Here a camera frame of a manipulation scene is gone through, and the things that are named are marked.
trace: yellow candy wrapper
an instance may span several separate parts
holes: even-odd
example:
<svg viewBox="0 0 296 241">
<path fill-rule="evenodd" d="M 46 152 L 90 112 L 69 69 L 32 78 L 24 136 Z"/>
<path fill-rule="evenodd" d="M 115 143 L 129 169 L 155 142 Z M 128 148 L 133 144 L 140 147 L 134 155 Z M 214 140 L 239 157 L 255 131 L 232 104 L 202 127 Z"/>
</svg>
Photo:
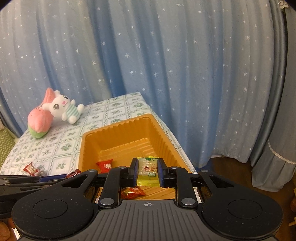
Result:
<svg viewBox="0 0 296 241">
<path fill-rule="evenodd" d="M 137 186 L 159 187 L 157 160 L 160 157 L 138 157 L 139 169 Z"/>
</svg>

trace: wooden floor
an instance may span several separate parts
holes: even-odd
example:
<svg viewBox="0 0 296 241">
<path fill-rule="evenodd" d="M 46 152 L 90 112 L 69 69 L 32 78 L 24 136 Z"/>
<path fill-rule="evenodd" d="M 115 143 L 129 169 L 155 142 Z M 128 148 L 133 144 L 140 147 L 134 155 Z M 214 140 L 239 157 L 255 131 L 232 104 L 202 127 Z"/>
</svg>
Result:
<svg viewBox="0 0 296 241">
<path fill-rule="evenodd" d="M 294 221 L 296 213 L 290 209 L 290 202 L 294 197 L 293 189 L 295 188 L 292 181 L 288 182 L 278 192 L 267 192 L 252 187 L 250 162 L 243 164 L 239 161 L 227 157 L 218 157 L 212 159 L 213 171 L 231 181 L 241 184 L 245 187 L 254 189 L 264 195 L 267 195 L 277 201 L 284 211 L 284 220 L 276 234 L 280 241 L 295 241 L 296 226 L 288 226 L 289 222 Z"/>
</svg>

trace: red candy wrapper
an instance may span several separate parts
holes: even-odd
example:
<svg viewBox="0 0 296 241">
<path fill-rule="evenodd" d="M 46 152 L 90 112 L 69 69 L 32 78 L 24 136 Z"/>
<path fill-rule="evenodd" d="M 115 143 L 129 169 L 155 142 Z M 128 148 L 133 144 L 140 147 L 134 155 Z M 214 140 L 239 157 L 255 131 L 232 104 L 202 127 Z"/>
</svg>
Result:
<svg viewBox="0 0 296 241">
<path fill-rule="evenodd" d="M 74 177 L 80 173 L 81 173 L 81 171 L 79 169 L 76 169 L 75 171 L 70 172 L 65 178 Z"/>
<path fill-rule="evenodd" d="M 99 166 L 101 172 L 100 173 L 107 173 L 110 171 L 111 167 L 111 163 L 112 163 L 113 159 L 107 160 L 107 161 L 99 161 L 96 164 Z"/>
<path fill-rule="evenodd" d="M 39 172 L 39 170 L 35 167 L 33 167 L 33 162 L 31 161 L 30 164 L 25 166 L 23 169 L 25 172 L 29 173 L 32 177 L 36 176 L 36 174 Z"/>
<path fill-rule="evenodd" d="M 121 199 L 134 199 L 136 197 L 145 195 L 146 193 L 144 193 L 144 191 L 138 186 L 121 190 Z"/>
</svg>

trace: lace trim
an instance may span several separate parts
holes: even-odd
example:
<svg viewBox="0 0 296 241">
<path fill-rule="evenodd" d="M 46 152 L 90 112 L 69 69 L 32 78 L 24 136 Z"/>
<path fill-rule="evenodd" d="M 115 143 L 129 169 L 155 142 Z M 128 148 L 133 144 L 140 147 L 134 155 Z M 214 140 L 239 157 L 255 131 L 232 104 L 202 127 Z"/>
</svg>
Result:
<svg viewBox="0 0 296 241">
<path fill-rule="evenodd" d="M 288 160 L 288 159 L 282 157 L 280 154 L 276 153 L 276 152 L 272 149 L 269 140 L 268 140 L 268 146 L 269 146 L 270 150 L 272 151 L 272 153 L 273 153 L 274 155 L 276 155 L 278 158 L 282 159 L 283 161 L 286 161 L 287 163 L 290 163 L 290 164 L 294 164 L 294 165 L 296 165 L 296 162 L 290 161 L 290 160 Z"/>
</svg>

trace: blue curtain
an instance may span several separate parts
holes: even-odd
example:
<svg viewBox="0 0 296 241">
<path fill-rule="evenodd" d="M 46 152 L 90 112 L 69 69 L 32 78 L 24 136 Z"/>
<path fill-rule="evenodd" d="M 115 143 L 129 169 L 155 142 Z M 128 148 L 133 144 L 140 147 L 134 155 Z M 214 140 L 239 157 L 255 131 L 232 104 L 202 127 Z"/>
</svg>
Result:
<svg viewBox="0 0 296 241">
<path fill-rule="evenodd" d="M 268 0 L 14 0 L 0 18 L 0 87 L 22 131 L 47 87 L 83 104 L 140 91 L 193 165 L 247 162 L 272 82 Z"/>
</svg>

